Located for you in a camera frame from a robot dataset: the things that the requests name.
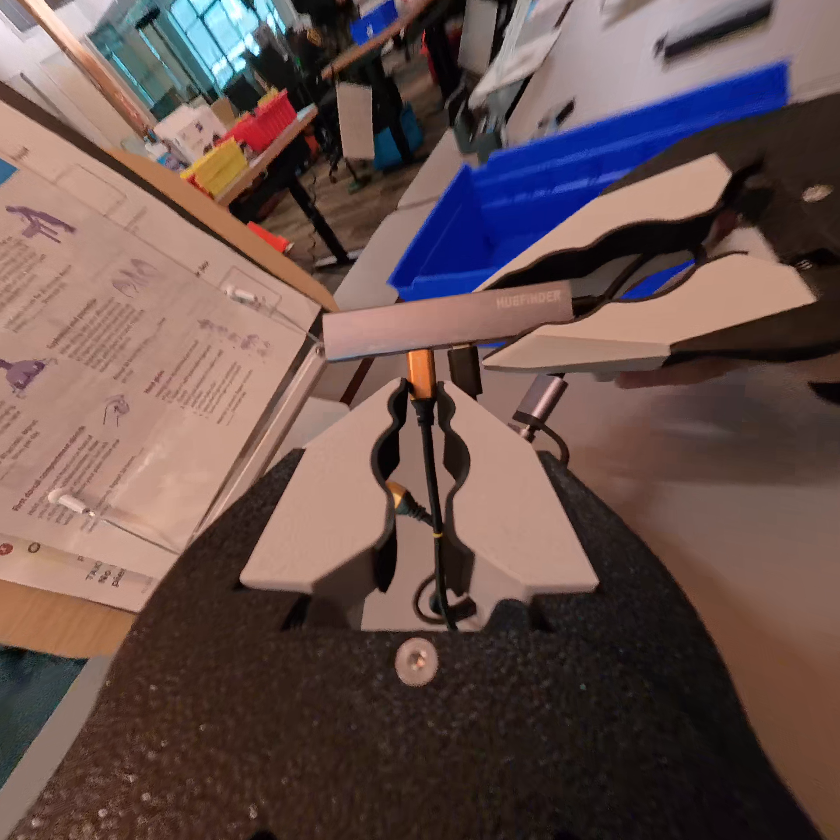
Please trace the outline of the black usb plug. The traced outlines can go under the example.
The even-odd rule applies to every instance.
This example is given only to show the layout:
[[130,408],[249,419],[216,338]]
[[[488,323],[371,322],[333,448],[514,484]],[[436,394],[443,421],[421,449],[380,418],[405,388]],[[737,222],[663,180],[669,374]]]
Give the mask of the black usb plug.
[[477,401],[483,393],[478,349],[462,344],[447,351],[450,381],[462,392]]

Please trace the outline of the printed instruction sheet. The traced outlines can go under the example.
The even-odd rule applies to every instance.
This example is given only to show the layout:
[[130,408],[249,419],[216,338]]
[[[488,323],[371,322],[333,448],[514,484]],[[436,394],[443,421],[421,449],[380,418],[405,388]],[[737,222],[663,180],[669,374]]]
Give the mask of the printed instruction sheet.
[[178,216],[174,234],[130,220],[142,209],[130,199],[133,184],[99,177],[84,154],[42,171],[16,161],[13,141],[27,128],[40,134],[2,103],[2,580],[137,613],[182,552],[142,569],[69,553],[39,541],[50,526],[32,514],[84,430],[77,422],[92,398],[71,396],[72,387],[90,392],[96,375],[118,365],[140,320],[117,292],[189,279],[219,289],[199,279],[193,251],[217,241]]

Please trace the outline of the red plastic bin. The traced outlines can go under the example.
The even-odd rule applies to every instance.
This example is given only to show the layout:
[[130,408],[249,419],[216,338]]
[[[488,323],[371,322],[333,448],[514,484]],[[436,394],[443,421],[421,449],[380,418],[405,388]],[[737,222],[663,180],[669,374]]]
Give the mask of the red plastic bin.
[[289,100],[287,89],[272,88],[258,101],[254,111],[247,112],[215,143],[235,140],[238,144],[245,144],[253,152],[261,154],[297,120],[297,117],[298,113]]

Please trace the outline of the yellow plastic bin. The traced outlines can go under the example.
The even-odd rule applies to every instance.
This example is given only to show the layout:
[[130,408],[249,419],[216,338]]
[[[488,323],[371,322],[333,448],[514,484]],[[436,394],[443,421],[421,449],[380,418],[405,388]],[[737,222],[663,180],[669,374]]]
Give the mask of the yellow plastic bin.
[[184,182],[215,199],[223,194],[249,168],[248,160],[235,138],[216,144],[194,164],[180,173]]

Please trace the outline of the blue plastic bin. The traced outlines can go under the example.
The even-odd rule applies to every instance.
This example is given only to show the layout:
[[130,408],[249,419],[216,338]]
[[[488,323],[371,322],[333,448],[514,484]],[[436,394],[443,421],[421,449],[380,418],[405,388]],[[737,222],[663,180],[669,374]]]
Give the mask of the blue plastic bin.
[[783,107],[790,62],[463,164],[392,271],[402,301],[470,293],[583,205],[677,141]]

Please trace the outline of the small blue bin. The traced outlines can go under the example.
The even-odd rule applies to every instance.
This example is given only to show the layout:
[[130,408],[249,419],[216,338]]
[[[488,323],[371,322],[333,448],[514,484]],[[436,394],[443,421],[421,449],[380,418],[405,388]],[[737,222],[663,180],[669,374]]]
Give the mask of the small blue bin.
[[391,26],[398,18],[394,1],[355,2],[357,15],[350,23],[350,35],[362,46]]

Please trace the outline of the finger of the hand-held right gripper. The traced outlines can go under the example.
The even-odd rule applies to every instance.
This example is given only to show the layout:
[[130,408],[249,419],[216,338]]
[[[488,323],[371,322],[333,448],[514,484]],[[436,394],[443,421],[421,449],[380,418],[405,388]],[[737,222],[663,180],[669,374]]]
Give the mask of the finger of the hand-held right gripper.
[[708,154],[600,195],[499,268],[476,290],[577,280],[616,259],[664,254],[666,235],[717,211],[731,182],[728,166],[719,156]]
[[651,371],[679,345],[816,302],[799,272],[742,253],[715,258],[671,290],[615,301],[568,323],[543,324],[484,359],[530,374]]

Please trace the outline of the person's right hand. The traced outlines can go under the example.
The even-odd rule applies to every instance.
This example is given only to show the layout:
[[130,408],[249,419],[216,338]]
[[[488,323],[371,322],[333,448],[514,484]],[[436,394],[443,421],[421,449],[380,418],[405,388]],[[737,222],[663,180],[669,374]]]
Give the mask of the person's right hand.
[[704,357],[688,362],[669,364],[650,371],[626,371],[615,377],[615,385],[623,390],[659,386],[695,385],[711,381],[731,372],[752,368],[776,367],[787,369],[806,382],[837,382],[838,373],[832,365],[813,361],[791,363],[758,362]]

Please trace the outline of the white cardboard box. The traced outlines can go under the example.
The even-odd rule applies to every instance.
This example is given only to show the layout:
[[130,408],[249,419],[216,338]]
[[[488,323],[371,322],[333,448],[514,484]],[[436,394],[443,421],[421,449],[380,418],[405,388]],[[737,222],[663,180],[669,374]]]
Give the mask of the white cardboard box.
[[154,126],[155,136],[168,143],[187,165],[203,157],[227,131],[221,119],[206,104],[183,104]]

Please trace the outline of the clear acrylic cover plate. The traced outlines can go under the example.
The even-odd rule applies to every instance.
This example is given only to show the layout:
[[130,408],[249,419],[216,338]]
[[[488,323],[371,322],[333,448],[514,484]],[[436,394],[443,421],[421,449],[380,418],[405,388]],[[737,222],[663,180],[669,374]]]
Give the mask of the clear acrylic cover plate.
[[57,464],[33,524],[51,547],[141,569],[182,552],[210,521],[245,452],[315,341],[320,306],[233,269],[128,285],[124,359],[94,377],[83,432]]

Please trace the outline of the orange traffic cone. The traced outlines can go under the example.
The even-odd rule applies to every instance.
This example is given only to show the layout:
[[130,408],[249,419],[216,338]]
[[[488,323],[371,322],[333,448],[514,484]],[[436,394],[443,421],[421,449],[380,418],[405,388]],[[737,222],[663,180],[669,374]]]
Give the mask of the orange traffic cone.
[[266,244],[268,244],[270,247],[272,247],[275,251],[277,251],[277,252],[279,252],[283,255],[286,255],[287,253],[289,253],[294,246],[294,243],[291,242],[290,240],[288,240],[288,239],[286,239],[286,238],[284,238],[280,235],[272,234],[271,232],[269,232],[268,230],[266,230],[265,228],[263,228],[262,226],[260,226],[256,222],[248,222],[247,227],[252,233],[254,233],[256,236],[258,236],[262,241],[264,241]]

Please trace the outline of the black bar device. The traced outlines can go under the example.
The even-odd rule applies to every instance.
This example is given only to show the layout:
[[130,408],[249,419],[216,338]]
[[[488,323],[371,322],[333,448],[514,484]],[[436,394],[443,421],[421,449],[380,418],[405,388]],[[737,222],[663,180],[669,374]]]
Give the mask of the black bar device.
[[716,44],[770,20],[775,1],[720,3],[666,31],[654,44],[653,56],[664,62]]

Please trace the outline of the wooden document board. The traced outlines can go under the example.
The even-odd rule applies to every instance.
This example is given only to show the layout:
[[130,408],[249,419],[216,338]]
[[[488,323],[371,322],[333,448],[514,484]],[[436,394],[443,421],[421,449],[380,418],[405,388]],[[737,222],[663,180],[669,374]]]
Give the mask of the wooden document board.
[[[240,269],[245,280],[235,282],[235,287],[257,291],[259,282],[279,298],[295,289],[320,306],[318,314],[338,310],[324,286],[176,173],[142,155],[104,150],[4,82],[1,99],[21,119],[39,126],[40,134],[27,128],[13,141],[16,161],[36,164],[40,172],[45,166],[57,167],[68,155],[77,159],[84,154],[99,177],[118,177],[123,187],[133,184],[130,199],[140,203],[142,209],[132,210],[130,220],[158,224],[162,233],[173,235],[174,218],[178,216],[196,233],[215,239],[217,245],[193,249],[198,255],[194,271],[199,279],[222,287],[227,279],[218,273],[221,265],[230,263],[237,254],[250,267]],[[313,340],[298,352],[280,381],[278,393],[234,459],[199,531],[218,519],[267,472],[325,365]],[[132,623],[127,608],[97,605],[79,596],[5,580],[1,584],[1,642],[5,647],[67,658],[107,656],[119,648]]]

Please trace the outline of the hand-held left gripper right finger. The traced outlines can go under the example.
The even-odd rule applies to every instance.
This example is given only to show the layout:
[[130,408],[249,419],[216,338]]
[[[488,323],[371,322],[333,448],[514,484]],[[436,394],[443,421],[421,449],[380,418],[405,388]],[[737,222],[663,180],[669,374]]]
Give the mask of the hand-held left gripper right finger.
[[451,382],[437,385],[444,467],[447,586],[467,596],[485,627],[502,602],[589,594],[599,579],[539,452]]

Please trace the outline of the white flat panel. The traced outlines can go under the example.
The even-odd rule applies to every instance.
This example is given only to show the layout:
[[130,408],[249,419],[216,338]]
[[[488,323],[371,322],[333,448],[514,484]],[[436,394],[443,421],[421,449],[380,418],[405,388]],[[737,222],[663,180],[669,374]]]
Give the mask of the white flat panel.
[[344,158],[351,161],[373,161],[375,140],[372,89],[342,81],[335,91]]

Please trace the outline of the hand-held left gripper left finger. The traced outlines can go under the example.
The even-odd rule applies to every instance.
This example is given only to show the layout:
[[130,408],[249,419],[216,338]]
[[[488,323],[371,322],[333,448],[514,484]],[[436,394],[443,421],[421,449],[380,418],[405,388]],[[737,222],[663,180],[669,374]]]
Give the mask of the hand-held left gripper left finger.
[[305,595],[316,617],[363,627],[364,604],[396,570],[396,504],[410,388],[398,377],[316,436],[241,571],[260,592]]

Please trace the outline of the grey usb hub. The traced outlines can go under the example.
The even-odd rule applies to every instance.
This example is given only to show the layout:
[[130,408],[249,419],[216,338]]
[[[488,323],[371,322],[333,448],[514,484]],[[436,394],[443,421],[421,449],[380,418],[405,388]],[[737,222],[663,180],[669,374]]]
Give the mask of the grey usb hub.
[[341,362],[498,343],[544,323],[572,317],[571,283],[567,280],[397,302],[326,314],[322,319],[323,354],[329,362]]

